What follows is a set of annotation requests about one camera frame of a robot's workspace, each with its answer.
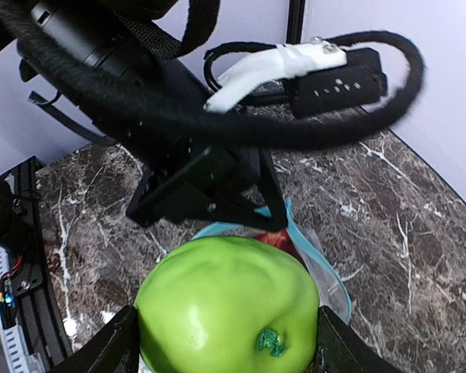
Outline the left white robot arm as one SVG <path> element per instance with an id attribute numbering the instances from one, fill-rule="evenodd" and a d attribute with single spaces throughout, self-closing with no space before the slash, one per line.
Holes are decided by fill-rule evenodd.
<path id="1" fill-rule="evenodd" d="M 205 55 L 205 81 L 180 58 L 217 24 L 217 1 L 191 1 L 181 39 L 157 20 L 170 1 L 0 1 L 0 50 L 17 43 L 24 81 L 41 76 L 93 123 L 90 131 L 36 93 L 32 103 L 145 167 L 127 217 L 221 221 L 275 232 L 287 208 L 274 149 L 322 151 L 399 121 L 423 85 L 409 39 L 357 32 L 284 44 L 233 42 Z"/>

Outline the left black frame post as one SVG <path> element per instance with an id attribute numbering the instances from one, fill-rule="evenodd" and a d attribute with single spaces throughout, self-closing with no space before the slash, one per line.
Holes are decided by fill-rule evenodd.
<path id="1" fill-rule="evenodd" d="M 287 13 L 287 44 L 299 44 L 304 25 L 305 0 L 290 0 Z"/>

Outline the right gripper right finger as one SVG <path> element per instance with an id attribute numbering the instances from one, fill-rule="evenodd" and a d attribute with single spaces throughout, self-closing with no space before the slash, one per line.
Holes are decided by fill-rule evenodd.
<path id="1" fill-rule="evenodd" d="M 400 373 L 371 350 L 328 306 L 318 310 L 316 372 Z"/>

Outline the green apple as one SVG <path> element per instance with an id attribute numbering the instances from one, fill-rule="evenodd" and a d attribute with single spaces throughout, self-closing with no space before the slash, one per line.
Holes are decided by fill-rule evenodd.
<path id="1" fill-rule="evenodd" d="M 153 372 L 304 372 L 318 289 L 290 254 L 255 239 L 195 239 L 171 251 L 134 302 Z"/>

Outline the clear zip bag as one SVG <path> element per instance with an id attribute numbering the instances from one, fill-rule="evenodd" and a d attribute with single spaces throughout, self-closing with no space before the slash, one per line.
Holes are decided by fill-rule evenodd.
<path id="1" fill-rule="evenodd" d="M 297 258 L 306 266 L 309 274 L 316 283 L 319 291 L 320 304 L 328 306 L 345 324 L 349 324 L 352 306 L 349 293 L 341 277 L 326 259 L 322 250 L 322 245 L 315 231 L 302 228 L 294 221 L 292 200 L 285 200 L 285 208 L 288 222 L 285 232 L 287 233 L 288 242 L 294 247 Z M 256 228 L 248 228 L 232 223 L 215 222 L 198 231 L 194 238 L 236 235 L 254 239 L 265 234 L 265 231 Z"/>

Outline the dark red pomegranate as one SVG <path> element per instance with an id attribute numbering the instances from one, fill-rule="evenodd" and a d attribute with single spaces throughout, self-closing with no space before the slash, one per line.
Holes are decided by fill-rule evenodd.
<path id="1" fill-rule="evenodd" d="M 303 263 L 303 260 L 295 248 L 290 236 L 286 230 L 281 230 L 278 232 L 264 232 L 254 236 L 254 239 L 257 241 L 263 242 L 269 246 L 272 246 L 276 249 L 279 249 L 295 259 L 300 263 Z"/>

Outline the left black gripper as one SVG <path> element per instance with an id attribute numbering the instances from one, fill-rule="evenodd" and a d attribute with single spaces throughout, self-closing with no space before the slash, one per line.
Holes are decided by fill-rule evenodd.
<path id="1" fill-rule="evenodd" d="M 276 232 L 287 210 L 267 149 L 211 146 L 146 170 L 126 216 L 142 227 L 164 218 L 219 221 Z"/>

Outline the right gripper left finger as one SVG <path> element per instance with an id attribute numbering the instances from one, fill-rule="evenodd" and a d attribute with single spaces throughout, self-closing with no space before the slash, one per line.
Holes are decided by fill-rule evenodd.
<path id="1" fill-rule="evenodd" d="M 138 372 L 137 311 L 124 306 L 81 350 L 68 372 Z"/>

